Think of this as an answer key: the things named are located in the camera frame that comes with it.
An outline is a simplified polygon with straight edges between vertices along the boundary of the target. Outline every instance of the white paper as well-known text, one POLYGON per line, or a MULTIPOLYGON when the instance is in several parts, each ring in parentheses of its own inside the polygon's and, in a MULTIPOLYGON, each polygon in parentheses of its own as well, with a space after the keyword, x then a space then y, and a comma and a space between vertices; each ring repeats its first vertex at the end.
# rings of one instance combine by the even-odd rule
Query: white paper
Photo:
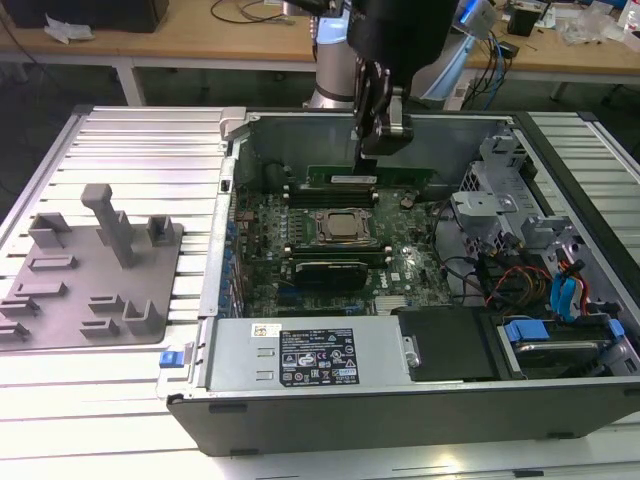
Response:
POLYGON ((95 36, 88 25, 72 25, 60 22, 46 15, 48 26, 44 27, 45 33, 53 38, 69 45, 70 40, 93 40, 95 36))

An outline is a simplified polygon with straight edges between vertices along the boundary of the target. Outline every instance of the wooden table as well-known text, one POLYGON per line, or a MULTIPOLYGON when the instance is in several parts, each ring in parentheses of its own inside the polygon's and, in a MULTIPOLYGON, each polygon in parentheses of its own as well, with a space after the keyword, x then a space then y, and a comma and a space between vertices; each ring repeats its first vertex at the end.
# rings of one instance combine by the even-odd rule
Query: wooden table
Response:
MULTIPOLYGON (((137 67, 315 71, 308 22, 295 25, 231 25, 213 18, 212 0, 172 0, 169 12, 153 34, 95 32, 95 40, 64 45, 41 30, 13 29, 18 41, 42 63, 108 65, 117 69, 130 105, 144 105, 137 67)), ((252 7, 257 15, 273 15, 276 7, 252 7)), ((223 4, 220 15, 242 19, 234 2, 223 4)), ((640 54, 623 44, 564 44, 553 30, 534 29, 531 37, 506 34, 506 24, 494 32, 499 40, 520 47, 509 77, 554 82, 640 83, 640 54)), ((0 28, 0 62, 28 62, 0 28)), ((486 55, 475 48, 462 82, 484 70, 486 55)))

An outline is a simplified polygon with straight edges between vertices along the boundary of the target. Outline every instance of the black box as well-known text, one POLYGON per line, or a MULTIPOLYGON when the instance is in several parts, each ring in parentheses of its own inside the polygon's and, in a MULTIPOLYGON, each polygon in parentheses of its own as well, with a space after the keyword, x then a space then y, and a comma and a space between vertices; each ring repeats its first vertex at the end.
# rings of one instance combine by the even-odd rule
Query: black box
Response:
POLYGON ((400 330, 417 347, 420 365, 410 368, 414 382, 492 381, 514 378, 507 367, 495 326, 484 309, 457 306, 406 308, 398 312, 400 330))
POLYGON ((511 19, 507 24, 507 32, 511 35, 529 37, 542 12, 533 5, 518 4, 514 6, 511 19))
POLYGON ((42 28, 51 18, 93 29, 152 33, 169 0, 0 0, 17 27, 42 28))

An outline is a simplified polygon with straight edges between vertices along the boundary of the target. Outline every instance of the aluminum extrusion table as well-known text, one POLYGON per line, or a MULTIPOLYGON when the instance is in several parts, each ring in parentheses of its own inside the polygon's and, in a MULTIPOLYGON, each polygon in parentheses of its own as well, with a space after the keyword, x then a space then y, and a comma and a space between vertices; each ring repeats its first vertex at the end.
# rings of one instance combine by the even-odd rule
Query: aluminum extrusion table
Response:
MULTIPOLYGON (((233 117, 234 109, 101 108, 74 115, 60 133, 0 228, 0 295, 29 251, 26 229, 35 213, 60 211, 75 225, 95 221, 78 201, 88 182, 109 182, 115 208, 126 209, 132 223, 170 214, 186 236, 161 344, 0 355, 3 478, 486 479, 514 478, 522 469, 567 480, 637 478, 640 415, 579 440, 216 459, 201 454, 157 398, 156 380, 160 352, 195 335, 224 150, 220 122, 233 117)), ((533 118, 549 129, 551 143, 640 259, 640 228, 631 211, 640 186, 628 156, 599 124, 575 114, 533 118), (598 165, 607 166, 604 173, 598 165)), ((545 193, 553 204, 551 191, 545 193)))

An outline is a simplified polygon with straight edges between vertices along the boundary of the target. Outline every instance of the green circuit board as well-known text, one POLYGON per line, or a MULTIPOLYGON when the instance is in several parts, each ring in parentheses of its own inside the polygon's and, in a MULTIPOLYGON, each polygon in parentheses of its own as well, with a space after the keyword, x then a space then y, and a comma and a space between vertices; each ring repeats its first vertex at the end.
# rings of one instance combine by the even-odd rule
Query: green circuit board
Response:
MULTIPOLYGON (((330 316, 389 314, 401 305, 430 306, 451 303, 449 286, 431 253, 428 226, 430 205, 417 203, 401 208, 407 195, 402 188, 378 190, 379 201, 372 208, 343 209, 366 215, 366 238, 357 245, 385 245, 385 254, 372 254, 371 264, 380 258, 384 268, 371 267, 362 289, 315 291, 296 287, 292 260, 285 254, 291 244, 318 243, 317 218, 327 209, 294 209, 277 195, 240 193, 239 223, 245 272, 244 315, 249 318, 283 316, 330 316)), ((340 261, 340 254, 325 254, 324 260, 340 261)), ((365 256, 359 261, 368 261, 365 256)))

